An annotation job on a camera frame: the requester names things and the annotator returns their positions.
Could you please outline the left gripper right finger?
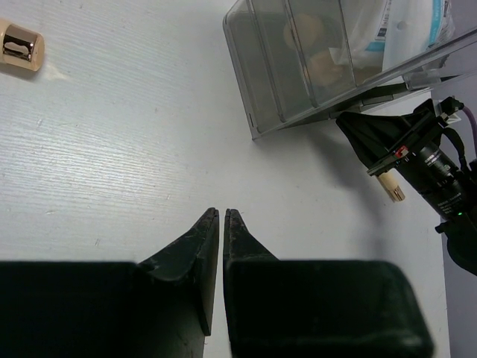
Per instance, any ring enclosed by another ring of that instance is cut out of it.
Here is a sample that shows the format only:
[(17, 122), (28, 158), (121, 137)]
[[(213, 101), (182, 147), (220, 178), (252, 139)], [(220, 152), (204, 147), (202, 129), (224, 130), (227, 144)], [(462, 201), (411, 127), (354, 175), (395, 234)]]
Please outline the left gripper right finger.
[(224, 304), (234, 357), (432, 357), (411, 284), (375, 260), (280, 260), (238, 210), (224, 220)]

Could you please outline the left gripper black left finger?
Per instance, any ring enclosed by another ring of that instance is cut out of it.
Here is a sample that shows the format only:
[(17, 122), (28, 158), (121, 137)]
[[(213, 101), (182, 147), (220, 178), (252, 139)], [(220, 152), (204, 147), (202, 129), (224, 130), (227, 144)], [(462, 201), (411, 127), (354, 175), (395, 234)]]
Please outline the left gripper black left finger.
[(201, 357), (219, 212), (140, 263), (1, 263), (3, 357)]

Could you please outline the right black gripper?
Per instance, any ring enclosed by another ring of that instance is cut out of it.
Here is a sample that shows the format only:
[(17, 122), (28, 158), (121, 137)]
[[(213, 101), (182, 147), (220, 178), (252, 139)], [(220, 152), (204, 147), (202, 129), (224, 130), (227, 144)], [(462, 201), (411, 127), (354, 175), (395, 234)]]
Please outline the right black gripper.
[(428, 99), (401, 116), (343, 112), (336, 124), (369, 175), (396, 169), (440, 215), (450, 257), (476, 274), (476, 168), (459, 135)]

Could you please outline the beige rose-gold lipstick pen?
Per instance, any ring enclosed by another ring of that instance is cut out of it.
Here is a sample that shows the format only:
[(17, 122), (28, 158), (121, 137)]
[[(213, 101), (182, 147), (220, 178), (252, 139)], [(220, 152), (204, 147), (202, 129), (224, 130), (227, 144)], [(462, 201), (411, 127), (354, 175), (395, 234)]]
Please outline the beige rose-gold lipstick pen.
[(383, 173), (377, 176), (376, 179), (393, 202), (402, 202), (405, 200), (405, 194), (392, 173)]

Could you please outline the beige makeup sponge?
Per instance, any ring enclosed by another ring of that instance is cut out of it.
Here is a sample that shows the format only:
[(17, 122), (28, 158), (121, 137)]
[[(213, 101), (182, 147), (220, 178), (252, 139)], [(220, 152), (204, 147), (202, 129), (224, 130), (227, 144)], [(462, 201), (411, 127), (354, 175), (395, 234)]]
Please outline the beige makeup sponge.
[(329, 49), (305, 55), (305, 81), (316, 87), (352, 87), (353, 70), (348, 61), (336, 63)]
[[(297, 38), (303, 49), (310, 48), (316, 41), (322, 40), (325, 34), (323, 21), (317, 16), (300, 13), (294, 17)], [(285, 44), (293, 49), (295, 47), (291, 26), (287, 23), (283, 28)]]

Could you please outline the clear acrylic organizer box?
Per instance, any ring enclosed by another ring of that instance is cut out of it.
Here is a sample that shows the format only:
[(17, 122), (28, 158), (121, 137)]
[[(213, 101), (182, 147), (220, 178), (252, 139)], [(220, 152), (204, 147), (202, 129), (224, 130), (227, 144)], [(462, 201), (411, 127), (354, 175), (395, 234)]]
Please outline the clear acrylic organizer box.
[(237, 1), (223, 19), (250, 132), (361, 112), (476, 70), (476, 4)]

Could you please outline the beige makeup tube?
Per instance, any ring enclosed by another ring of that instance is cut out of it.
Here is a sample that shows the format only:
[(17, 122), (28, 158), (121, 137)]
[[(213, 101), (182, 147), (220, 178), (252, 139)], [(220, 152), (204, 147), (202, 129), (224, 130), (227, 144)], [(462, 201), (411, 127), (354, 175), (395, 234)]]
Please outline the beige makeup tube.
[(44, 37), (1, 19), (1, 64), (37, 72), (45, 58)]

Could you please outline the white blue sachet packet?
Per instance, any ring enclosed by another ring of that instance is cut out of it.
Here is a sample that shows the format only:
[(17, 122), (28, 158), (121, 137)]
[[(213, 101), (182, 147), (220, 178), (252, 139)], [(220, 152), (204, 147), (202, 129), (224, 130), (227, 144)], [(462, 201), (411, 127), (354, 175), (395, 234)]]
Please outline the white blue sachet packet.
[(391, 1), (340, 1), (346, 36), (332, 51), (336, 63), (348, 61), (354, 69), (382, 68)]

